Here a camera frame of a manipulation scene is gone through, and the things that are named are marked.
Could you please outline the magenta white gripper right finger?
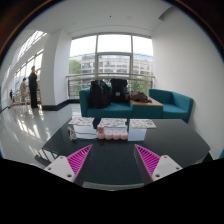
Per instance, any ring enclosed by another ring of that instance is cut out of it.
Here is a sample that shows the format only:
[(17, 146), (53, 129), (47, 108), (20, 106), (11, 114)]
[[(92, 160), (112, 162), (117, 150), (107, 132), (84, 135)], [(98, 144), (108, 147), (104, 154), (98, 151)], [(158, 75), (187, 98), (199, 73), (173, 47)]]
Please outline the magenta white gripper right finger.
[(168, 155), (159, 156), (137, 144), (134, 145), (134, 157), (144, 182), (154, 182), (182, 169)]

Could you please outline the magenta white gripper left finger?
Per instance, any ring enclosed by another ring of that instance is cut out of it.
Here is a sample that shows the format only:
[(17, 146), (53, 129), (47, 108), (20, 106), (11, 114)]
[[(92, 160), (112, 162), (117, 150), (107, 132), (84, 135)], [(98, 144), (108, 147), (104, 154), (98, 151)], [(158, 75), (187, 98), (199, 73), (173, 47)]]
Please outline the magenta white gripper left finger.
[(59, 156), (45, 168), (45, 171), (72, 183), (83, 183), (91, 148), (92, 146), (88, 145), (69, 156)]

